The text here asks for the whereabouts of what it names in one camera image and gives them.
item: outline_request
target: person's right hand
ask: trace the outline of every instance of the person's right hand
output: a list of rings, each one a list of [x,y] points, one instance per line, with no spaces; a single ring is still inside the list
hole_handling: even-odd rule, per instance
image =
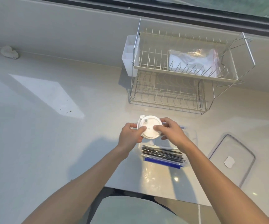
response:
[[[179,150],[184,149],[184,151],[182,151],[184,153],[187,149],[195,146],[195,144],[185,135],[178,123],[167,117],[161,118],[160,120],[163,122],[163,126],[155,125],[153,129],[162,133],[162,140],[169,139]]]

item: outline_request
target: white plastic lid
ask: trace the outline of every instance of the white plastic lid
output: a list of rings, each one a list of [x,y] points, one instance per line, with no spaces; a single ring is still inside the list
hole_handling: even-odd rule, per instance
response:
[[[146,126],[147,129],[141,134],[146,139],[155,139],[160,135],[159,131],[155,131],[153,126],[162,125],[162,122],[156,116],[144,116],[140,115],[140,119],[137,122],[137,127]]]

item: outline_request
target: person's right arm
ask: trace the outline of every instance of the person's right arm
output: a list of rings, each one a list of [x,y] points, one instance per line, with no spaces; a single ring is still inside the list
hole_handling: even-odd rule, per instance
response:
[[[164,126],[154,126],[185,153],[208,200],[222,224],[269,224],[269,218],[229,178],[227,178],[199,148],[189,140],[179,125],[169,118],[160,119]]]

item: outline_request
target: transparent container lid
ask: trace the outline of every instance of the transparent container lid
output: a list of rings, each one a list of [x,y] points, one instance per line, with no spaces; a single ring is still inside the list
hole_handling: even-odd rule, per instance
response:
[[[241,187],[256,157],[240,141],[226,134],[211,152],[209,160],[234,184]]]

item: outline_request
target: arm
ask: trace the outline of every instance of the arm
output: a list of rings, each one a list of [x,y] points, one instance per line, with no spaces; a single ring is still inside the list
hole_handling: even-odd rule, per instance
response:
[[[163,140],[169,139],[185,153],[215,213],[223,224],[269,224],[269,218],[230,179],[228,179],[191,142],[179,125],[169,118],[160,119],[164,126],[157,125]]]
[[[127,123],[121,131],[118,145],[85,173],[67,183],[39,205],[22,224],[64,224],[81,219],[95,197],[136,143],[142,142],[137,124]]]

